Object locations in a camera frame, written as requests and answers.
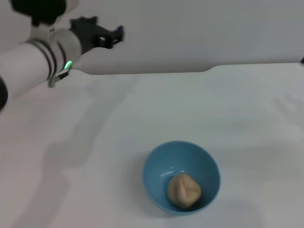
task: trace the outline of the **green led light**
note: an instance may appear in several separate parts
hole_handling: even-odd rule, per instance
[[[65,65],[65,69],[69,69],[72,66],[73,62],[72,61],[68,61]]]

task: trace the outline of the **bread dough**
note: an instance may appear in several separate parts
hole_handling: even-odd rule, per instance
[[[169,200],[177,207],[186,209],[191,207],[201,195],[199,184],[187,174],[174,176],[168,185]]]

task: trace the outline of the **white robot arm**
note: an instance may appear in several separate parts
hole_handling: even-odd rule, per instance
[[[0,110],[7,101],[48,81],[49,87],[68,75],[83,53],[111,49],[123,41],[124,28],[108,31],[97,17],[71,20],[71,28],[56,28],[58,18],[74,9],[78,0],[11,0],[12,8],[31,17],[29,39],[0,54]]]

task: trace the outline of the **blue bowl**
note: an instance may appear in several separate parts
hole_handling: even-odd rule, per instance
[[[200,199],[189,209],[174,206],[167,197],[170,179],[180,173],[190,175],[201,187]],[[219,168],[211,155],[198,145],[184,141],[166,142],[148,156],[142,181],[151,200],[175,215],[197,213],[210,205],[219,193]]]

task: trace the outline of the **bowl rim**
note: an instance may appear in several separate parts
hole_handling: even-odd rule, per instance
[[[165,144],[174,143],[174,142],[175,142],[175,143],[181,143],[181,142],[182,142],[182,143],[192,144],[192,145],[194,145],[194,146],[199,147],[200,149],[202,149],[205,153],[207,153],[207,154],[210,156],[210,158],[213,160],[213,162],[215,163],[215,165],[216,165],[216,167],[217,167],[218,174],[219,174],[219,175],[218,175],[218,177],[219,177],[219,185],[218,185],[217,193],[215,194],[215,196],[213,197],[213,199],[212,199],[207,205],[205,205],[204,207],[199,208],[199,209],[197,209],[197,210],[192,210],[192,211],[175,211],[175,210],[171,210],[171,209],[168,209],[168,208],[163,207],[163,206],[160,205],[155,199],[153,199],[153,197],[150,195],[150,193],[149,193],[149,191],[148,191],[148,188],[147,188],[147,186],[146,186],[146,184],[145,184],[145,182],[144,182],[143,173],[144,173],[144,170],[145,170],[145,167],[146,167],[146,164],[147,164],[148,159],[149,159],[149,158],[151,157],[151,155],[152,155],[157,149],[159,149],[160,147],[164,146]],[[155,147],[153,150],[151,150],[151,152],[150,152],[149,155],[147,156],[147,158],[146,158],[146,160],[145,160],[145,162],[144,162],[144,165],[143,165],[143,167],[142,167],[142,183],[143,183],[143,186],[144,186],[144,188],[145,188],[145,191],[146,191],[146,193],[148,194],[148,196],[149,196],[149,198],[151,199],[151,201],[152,201],[157,207],[159,207],[160,209],[162,209],[162,210],[164,210],[164,211],[166,211],[166,212],[172,213],[172,214],[176,214],[176,215],[191,215],[191,214],[197,213],[197,212],[199,212],[199,211],[201,211],[201,210],[207,208],[207,207],[208,207],[208,206],[217,198],[218,193],[219,193],[219,190],[220,190],[220,188],[221,188],[221,182],[222,182],[222,181],[221,181],[221,175],[220,175],[220,171],[219,171],[219,166],[218,166],[218,164],[216,163],[215,159],[211,156],[211,154],[210,154],[208,151],[206,151],[203,147],[201,147],[201,146],[199,146],[199,145],[197,145],[197,144],[195,144],[195,143],[188,142],[188,141],[183,141],[183,140],[173,140],[173,141],[164,142],[164,143],[158,145],[158,146]]]

